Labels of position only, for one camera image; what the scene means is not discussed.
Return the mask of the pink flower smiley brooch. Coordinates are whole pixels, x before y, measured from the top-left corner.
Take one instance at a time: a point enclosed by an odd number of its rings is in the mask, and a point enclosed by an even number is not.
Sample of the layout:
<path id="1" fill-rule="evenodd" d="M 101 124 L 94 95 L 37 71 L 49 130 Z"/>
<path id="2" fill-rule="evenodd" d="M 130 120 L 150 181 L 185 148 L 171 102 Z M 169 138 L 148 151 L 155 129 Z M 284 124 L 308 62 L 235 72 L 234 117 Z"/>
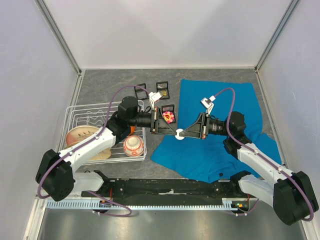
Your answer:
<path id="1" fill-rule="evenodd" d="M 168 124 L 173 124 L 176 122 L 176 119 L 175 119 L 175 115 L 173 112 L 171 111 L 165 111 L 163 114 L 162 114 L 164 120 L 168 123 Z"/>

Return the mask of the blue t-shirt garment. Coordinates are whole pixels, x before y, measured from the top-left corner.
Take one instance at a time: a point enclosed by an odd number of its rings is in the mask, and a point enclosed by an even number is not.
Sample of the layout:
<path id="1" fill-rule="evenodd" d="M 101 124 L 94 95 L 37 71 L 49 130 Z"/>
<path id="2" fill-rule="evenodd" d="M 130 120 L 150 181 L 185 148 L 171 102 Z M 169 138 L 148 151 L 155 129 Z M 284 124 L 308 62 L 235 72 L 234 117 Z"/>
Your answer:
<path id="1" fill-rule="evenodd" d="M 251 83 L 183 79 L 180 84 L 177 127 L 186 129 L 193 124 L 205 110 L 201 100 L 225 88 L 233 88 L 235 94 L 230 90 L 221 93 L 214 101 L 211 114 L 224 121 L 230 111 L 232 98 L 235 97 L 233 110 L 244 115 L 246 136 L 263 153 L 280 164 L 282 161 L 276 141 L 263 133 L 263 116 Z M 206 183 L 228 179 L 241 171 L 248 171 L 258 177 L 257 172 L 226 152 L 223 140 L 225 136 L 220 135 L 209 135 L 206 139 L 187 137 L 183 140 L 167 135 L 154 150 L 151 160 L 184 178 Z"/>

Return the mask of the round silver badge brooch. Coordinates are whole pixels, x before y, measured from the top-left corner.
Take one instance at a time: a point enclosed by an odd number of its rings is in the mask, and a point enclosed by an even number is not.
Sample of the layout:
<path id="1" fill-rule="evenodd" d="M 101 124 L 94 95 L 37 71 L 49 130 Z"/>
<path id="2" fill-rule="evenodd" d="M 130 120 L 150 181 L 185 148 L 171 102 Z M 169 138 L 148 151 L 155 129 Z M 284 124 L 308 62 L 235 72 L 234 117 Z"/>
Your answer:
<path id="1" fill-rule="evenodd" d="M 183 134 L 183 133 L 184 133 L 184 130 L 183 130 L 182 128 L 178 128 L 178 129 L 176 130 L 175 138 L 176 138 L 177 140 L 183 140 L 183 139 L 185 138 L 183 135 L 181 135 L 181 134 Z"/>

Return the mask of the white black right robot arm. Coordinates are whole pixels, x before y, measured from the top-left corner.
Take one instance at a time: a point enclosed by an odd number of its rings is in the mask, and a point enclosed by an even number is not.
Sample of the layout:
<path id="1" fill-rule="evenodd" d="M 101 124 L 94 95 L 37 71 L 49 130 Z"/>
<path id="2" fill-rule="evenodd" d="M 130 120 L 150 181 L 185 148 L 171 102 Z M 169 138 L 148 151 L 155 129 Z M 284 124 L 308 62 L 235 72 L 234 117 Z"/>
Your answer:
<path id="1" fill-rule="evenodd" d="M 205 139 L 208 135 L 225 136 L 226 152 L 253 169 L 260 178 L 243 170 L 230 177 L 229 191 L 235 197 L 252 195 L 271 206 L 278 218 L 290 226 L 310 222 L 319 210 L 310 178 L 294 172 L 264 154 L 246 135 L 245 117 L 233 111 L 225 121 L 200 113 L 190 127 L 177 131 L 177 138 Z"/>

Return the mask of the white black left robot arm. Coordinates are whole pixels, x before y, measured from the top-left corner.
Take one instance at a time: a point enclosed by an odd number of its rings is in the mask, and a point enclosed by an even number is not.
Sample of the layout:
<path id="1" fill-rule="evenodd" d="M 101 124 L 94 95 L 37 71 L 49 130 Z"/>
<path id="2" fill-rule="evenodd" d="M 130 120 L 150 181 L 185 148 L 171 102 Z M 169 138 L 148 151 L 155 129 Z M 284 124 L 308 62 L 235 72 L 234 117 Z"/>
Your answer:
<path id="1" fill-rule="evenodd" d="M 132 127 L 149 128 L 153 134 L 176 135 L 176 130 L 163 118 L 158 107 L 153 106 L 150 112 L 139 111 L 138 108 L 135 97 L 124 97 L 117 111 L 106 116 L 106 122 L 97 132 L 60 152 L 53 149 L 45 152 L 35 177 L 38 197 L 51 197 L 58 202 L 72 193 L 80 183 L 88 184 L 89 191 L 104 197 L 110 191 L 109 183 L 96 172 L 90 173 L 89 179 L 76 177 L 79 167 L 101 151 L 123 141 L 130 135 Z"/>

